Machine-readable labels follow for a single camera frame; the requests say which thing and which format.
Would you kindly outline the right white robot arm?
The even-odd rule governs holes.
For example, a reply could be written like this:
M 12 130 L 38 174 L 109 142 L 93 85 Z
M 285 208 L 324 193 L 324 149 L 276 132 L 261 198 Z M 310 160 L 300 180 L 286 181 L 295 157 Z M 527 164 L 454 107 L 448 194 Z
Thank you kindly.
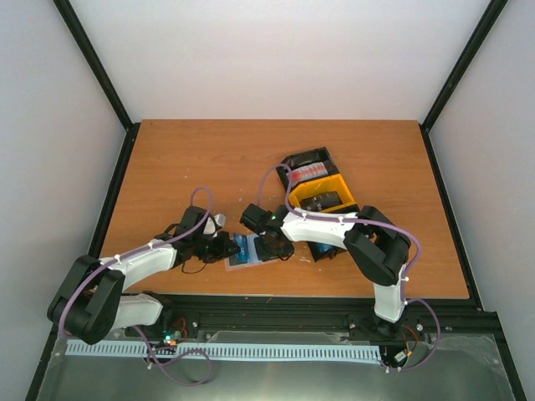
M 421 253 L 419 240 L 395 226 L 378 209 L 321 213 L 291 206 L 267 211 L 251 204 L 240 223 L 257 235 L 257 248 L 265 256 L 287 259 L 296 242 L 314 242 L 347 251 L 361 274 L 373 284 L 374 316 L 367 330 L 384 339 L 400 332 L 400 319 L 408 304 L 408 271 Z

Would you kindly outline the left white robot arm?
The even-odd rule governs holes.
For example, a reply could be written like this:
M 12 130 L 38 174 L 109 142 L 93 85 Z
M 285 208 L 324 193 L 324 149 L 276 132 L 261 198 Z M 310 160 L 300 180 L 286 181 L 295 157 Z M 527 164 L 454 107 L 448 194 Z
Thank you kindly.
M 240 247 L 224 224 L 223 214 L 189 206 L 180 222 L 139 248 L 102 259 L 80 256 L 48 306 L 49 321 L 66 336 L 89 345 L 115 329 L 138 325 L 165 336 L 174 326 L 173 314 L 156 296 L 127 295 L 125 290 L 192 258 L 212 264 L 235 256 Z

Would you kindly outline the blue credit card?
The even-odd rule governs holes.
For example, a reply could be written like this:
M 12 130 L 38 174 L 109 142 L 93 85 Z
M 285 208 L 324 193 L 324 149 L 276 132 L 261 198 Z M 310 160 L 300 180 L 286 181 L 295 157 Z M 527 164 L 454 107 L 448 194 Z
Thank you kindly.
M 257 261 L 254 238 L 254 235 L 233 234 L 233 240 L 241 247 L 241 252 L 228 258 L 230 267 L 247 265 Z

